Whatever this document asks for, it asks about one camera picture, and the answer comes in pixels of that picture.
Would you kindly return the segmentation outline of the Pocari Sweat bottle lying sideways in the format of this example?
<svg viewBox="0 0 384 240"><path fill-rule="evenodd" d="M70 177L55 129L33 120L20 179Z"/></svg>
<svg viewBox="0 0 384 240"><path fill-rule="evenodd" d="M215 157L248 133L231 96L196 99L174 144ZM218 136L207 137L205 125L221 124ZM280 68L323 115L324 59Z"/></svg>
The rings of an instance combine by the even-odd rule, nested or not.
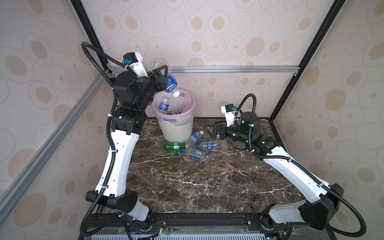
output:
<svg viewBox="0 0 384 240"><path fill-rule="evenodd" d="M204 134L204 131L195 132L192 135L190 135L186 140L185 144L187 144L189 147L193 147L198 143Z"/></svg>

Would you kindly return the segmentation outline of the pink bin liner bag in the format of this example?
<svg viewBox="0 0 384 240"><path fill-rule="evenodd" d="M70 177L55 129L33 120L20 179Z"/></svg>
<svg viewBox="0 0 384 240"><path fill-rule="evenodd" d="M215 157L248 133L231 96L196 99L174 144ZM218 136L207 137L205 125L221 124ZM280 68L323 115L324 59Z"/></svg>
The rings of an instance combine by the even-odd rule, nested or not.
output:
<svg viewBox="0 0 384 240"><path fill-rule="evenodd" d="M180 89L180 96L174 97L165 91L159 92L155 95L152 107L158 121L171 122L175 126L183 126L193 121L196 111L196 100L192 93L184 89ZM162 114L159 111L160 99L163 96L171 98L170 110L168 114Z"/></svg>

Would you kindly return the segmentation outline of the aluminium rail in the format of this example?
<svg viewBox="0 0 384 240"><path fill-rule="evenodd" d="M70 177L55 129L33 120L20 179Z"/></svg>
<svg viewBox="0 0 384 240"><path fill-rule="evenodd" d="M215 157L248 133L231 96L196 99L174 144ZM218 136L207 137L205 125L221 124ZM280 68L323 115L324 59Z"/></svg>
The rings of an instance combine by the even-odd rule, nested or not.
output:
<svg viewBox="0 0 384 240"><path fill-rule="evenodd" d="M79 117L88 107L100 87L103 85L104 79L98 76L79 101L69 111L59 126L53 131L42 147L37 151L31 161L26 165L19 176L13 181L8 190L1 198L1 224L5 222L12 210L16 207L25 192L31 186L33 181L39 175L43 167L51 158L53 153L59 147L68 132L77 122Z"/></svg>
<svg viewBox="0 0 384 240"><path fill-rule="evenodd" d="M299 66L212 66L169 67L175 74L224 74L224 73L297 73Z"/></svg>

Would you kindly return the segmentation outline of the aluminium rail back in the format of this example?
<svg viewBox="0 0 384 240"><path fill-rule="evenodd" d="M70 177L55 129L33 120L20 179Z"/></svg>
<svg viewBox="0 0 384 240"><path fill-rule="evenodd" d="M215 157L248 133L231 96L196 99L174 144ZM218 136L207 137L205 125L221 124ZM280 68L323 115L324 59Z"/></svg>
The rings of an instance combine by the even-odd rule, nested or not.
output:
<svg viewBox="0 0 384 240"><path fill-rule="evenodd" d="M212 66L169 67L175 74L224 74L224 73L297 73L299 66Z"/></svg>

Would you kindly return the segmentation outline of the clear bottle barcode blue cap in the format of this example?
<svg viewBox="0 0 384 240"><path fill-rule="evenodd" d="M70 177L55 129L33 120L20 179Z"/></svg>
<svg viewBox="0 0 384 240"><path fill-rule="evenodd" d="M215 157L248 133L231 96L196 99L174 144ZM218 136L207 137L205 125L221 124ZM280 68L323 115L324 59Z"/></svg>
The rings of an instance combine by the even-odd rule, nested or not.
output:
<svg viewBox="0 0 384 240"><path fill-rule="evenodd" d="M201 152L196 149L182 149L181 153L187 158L194 160L196 162L203 163L206 160L206 153Z"/></svg>

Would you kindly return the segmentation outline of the aluminium rail left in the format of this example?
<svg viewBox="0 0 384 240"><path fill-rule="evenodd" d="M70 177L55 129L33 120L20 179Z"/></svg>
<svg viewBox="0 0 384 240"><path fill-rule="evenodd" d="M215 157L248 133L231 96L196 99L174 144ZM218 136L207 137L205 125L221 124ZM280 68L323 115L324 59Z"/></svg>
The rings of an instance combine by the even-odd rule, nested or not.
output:
<svg viewBox="0 0 384 240"><path fill-rule="evenodd" d="M100 87L103 85L104 79L98 76L79 101L69 111L59 126L53 131L42 147L37 151L31 161L26 165L19 176L13 181L8 190L1 198L1 224L5 222L12 210L16 207L25 192L31 186L33 181L39 175L43 167L51 158L53 153L59 147L68 132L77 122L79 117L88 107Z"/></svg>

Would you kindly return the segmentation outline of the blue label white cap bottle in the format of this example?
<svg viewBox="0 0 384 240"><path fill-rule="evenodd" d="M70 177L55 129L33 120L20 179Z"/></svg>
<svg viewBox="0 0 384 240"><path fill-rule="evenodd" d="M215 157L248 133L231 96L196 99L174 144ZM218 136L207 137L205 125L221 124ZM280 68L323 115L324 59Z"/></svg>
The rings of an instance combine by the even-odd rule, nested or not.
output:
<svg viewBox="0 0 384 240"><path fill-rule="evenodd" d="M171 98L169 96L163 96L160 99L159 111L162 114L168 114L170 110Z"/></svg>

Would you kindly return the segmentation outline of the green bottle near bin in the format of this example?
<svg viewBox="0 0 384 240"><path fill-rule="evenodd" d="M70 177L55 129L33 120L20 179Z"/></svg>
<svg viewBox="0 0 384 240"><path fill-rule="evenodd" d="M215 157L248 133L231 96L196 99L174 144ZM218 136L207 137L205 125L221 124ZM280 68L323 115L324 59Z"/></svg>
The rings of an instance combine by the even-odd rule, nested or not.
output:
<svg viewBox="0 0 384 240"><path fill-rule="evenodd" d="M183 149L188 149L188 144L181 142L167 142L164 144L165 152L181 152Z"/></svg>

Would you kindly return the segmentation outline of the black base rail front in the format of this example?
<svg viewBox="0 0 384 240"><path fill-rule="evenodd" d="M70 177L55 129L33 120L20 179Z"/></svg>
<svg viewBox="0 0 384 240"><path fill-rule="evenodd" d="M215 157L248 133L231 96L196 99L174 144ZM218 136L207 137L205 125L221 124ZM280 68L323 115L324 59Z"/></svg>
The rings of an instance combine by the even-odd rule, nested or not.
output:
<svg viewBox="0 0 384 240"><path fill-rule="evenodd" d="M89 240L334 240L330 230L303 223L264 227L252 213L153 214L149 225L123 214L92 214L85 231L100 230Z"/></svg>

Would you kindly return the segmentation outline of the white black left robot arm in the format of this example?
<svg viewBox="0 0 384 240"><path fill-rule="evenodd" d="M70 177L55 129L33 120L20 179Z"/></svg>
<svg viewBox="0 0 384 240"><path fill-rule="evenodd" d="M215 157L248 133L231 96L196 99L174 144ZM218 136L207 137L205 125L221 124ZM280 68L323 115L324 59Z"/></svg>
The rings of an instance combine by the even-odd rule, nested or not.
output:
<svg viewBox="0 0 384 240"><path fill-rule="evenodd" d="M91 202L91 206L82 220L80 234L83 237L92 236L116 217L123 221L137 221L141 227L150 229L152 210L139 201L137 192L127 189L126 181L134 148L147 119L146 108L153 102L155 94L168 86L168 66L162 65L147 71L138 52L127 53L123 62L118 62L87 42L82 42L81 47L110 85L114 100L106 125L110 144L108 159L95 190L86 194L86 200ZM90 50L126 71L116 78L109 77L90 54ZM117 213L90 231L87 220L97 205L116 210Z"/></svg>

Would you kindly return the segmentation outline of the clear unlabelled crushed bottle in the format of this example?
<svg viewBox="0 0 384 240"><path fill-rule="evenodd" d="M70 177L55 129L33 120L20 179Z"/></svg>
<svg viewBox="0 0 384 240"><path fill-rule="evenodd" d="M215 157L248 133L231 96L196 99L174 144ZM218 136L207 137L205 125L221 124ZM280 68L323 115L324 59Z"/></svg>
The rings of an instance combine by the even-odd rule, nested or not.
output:
<svg viewBox="0 0 384 240"><path fill-rule="evenodd" d="M218 141L218 144L220 146L220 149L223 151L223 152L227 152L229 150L229 145L227 143L226 140L220 140L220 139L217 139Z"/></svg>

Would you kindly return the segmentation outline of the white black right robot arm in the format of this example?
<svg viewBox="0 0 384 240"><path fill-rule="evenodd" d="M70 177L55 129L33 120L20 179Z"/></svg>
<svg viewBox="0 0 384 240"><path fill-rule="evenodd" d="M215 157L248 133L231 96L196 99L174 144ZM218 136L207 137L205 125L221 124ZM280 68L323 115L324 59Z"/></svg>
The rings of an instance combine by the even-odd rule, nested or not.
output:
<svg viewBox="0 0 384 240"><path fill-rule="evenodd" d="M261 134L261 120L256 115L256 106L254 94L246 95L239 106L222 106L226 120L212 125L213 130L209 134L213 139L231 139L245 144L251 155L276 169L303 195L304 199L300 202L268 207L260 217L263 228L268 231L272 224L305 223L319 231L329 229L351 238L363 236L367 224L356 208L344 199L344 189L318 178L290 156L277 141ZM346 232L329 224L340 205L345 205L355 215L360 224L359 230Z"/></svg>

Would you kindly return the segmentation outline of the Pepsi water bottle blue cap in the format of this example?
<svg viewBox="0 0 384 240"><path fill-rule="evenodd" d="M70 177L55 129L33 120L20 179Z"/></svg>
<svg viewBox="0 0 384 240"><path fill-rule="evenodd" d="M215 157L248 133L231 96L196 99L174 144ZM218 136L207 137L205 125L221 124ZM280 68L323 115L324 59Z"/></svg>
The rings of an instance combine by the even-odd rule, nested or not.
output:
<svg viewBox="0 0 384 240"><path fill-rule="evenodd" d="M200 151L214 151L219 150L219 142L216 140L213 141L206 141L206 142L200 142L196 144L196 149Z"/></svg>

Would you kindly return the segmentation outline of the white ribbed waste bin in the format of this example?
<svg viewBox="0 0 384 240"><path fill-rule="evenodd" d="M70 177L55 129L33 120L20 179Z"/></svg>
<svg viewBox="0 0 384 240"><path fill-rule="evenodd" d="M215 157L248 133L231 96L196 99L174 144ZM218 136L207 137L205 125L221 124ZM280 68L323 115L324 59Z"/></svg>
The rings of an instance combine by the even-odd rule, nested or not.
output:
<svg viewBox="0 0 384 240"><path fill-rule="evenodd" d="M193 121L183 126L175 126L171 122L159 122L164 138L168 142L184 142L193 132Z"/></svg>

